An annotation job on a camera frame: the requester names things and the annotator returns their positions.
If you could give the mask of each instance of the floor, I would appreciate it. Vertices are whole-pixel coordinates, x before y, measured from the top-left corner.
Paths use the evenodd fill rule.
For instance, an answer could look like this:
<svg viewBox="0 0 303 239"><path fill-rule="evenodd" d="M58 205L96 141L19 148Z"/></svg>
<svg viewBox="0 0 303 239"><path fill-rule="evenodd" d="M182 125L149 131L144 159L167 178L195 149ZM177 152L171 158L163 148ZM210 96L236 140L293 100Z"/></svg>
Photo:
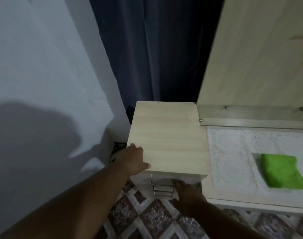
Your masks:
<svg viewBox="0 0 303 239"><path fill-rule="evenodd" d="M123 148L115 144L114 152ZM224 209L225 213L269 238L303 238L303 218ZM144 198L129 180L95 239L209 238L193 219L182 216L169 200Z"/></svg>

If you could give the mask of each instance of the folded towel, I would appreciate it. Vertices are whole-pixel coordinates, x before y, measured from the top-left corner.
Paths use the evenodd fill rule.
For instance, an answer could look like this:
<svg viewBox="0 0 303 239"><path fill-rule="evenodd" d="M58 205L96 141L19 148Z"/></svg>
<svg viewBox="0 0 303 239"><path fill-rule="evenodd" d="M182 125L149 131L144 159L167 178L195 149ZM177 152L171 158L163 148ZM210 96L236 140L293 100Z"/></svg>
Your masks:
<svg viewBox="0 0 303 239"><path fill-rule="evenodd" d="M263 171L271 188L303 189L303 177L294 156L262 154Z"/></svg>

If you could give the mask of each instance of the dark curtain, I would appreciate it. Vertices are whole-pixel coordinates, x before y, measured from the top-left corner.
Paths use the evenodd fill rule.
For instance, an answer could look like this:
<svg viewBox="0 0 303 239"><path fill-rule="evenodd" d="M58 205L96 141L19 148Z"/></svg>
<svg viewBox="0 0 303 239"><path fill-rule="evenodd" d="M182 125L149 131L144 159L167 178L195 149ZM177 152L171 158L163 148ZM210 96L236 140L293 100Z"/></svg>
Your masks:
<svg viewBox="0 0 303 239"><path fill-rule="evenodd" d="M90 3L129 119L136 101L197 101L223 0Z"/></svg>

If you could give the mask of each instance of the lace doily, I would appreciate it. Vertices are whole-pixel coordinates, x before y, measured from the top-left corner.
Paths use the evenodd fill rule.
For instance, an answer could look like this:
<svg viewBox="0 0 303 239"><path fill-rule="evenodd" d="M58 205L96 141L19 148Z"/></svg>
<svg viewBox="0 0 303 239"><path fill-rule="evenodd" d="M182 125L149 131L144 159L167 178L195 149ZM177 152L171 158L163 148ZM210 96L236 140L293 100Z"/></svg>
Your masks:
<svg viewBox="0 0 303 239"><path fill-rule="evenodd" d="M261 171L261 154L295 156L303 176L303 133L207 127L214 187L266 196L303 207L303 190L269 188Z"/></svg>

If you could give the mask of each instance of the hand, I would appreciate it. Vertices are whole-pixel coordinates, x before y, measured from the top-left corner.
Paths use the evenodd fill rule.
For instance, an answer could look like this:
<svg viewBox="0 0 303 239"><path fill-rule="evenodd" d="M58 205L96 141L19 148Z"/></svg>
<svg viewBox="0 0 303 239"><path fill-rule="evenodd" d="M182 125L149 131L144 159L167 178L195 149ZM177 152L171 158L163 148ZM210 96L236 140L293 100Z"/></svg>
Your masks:
<svg viewBox="0 0 303 239"><path fill-rule="evenodd" d="M173 180L179 200L173 199L173 206L184 216L194 218L199 205L207 203L206 198L198 190L181 180Z"/></svg>
<svg viewBox="0 0 303 239"><path fill-rule="evenodd" d="M119 151L116 162L122 163L130 176L138 174L151 167L149 163L142 161L143 152L142 147L136 148L135 144L131 143L129 147Z"/></svg>

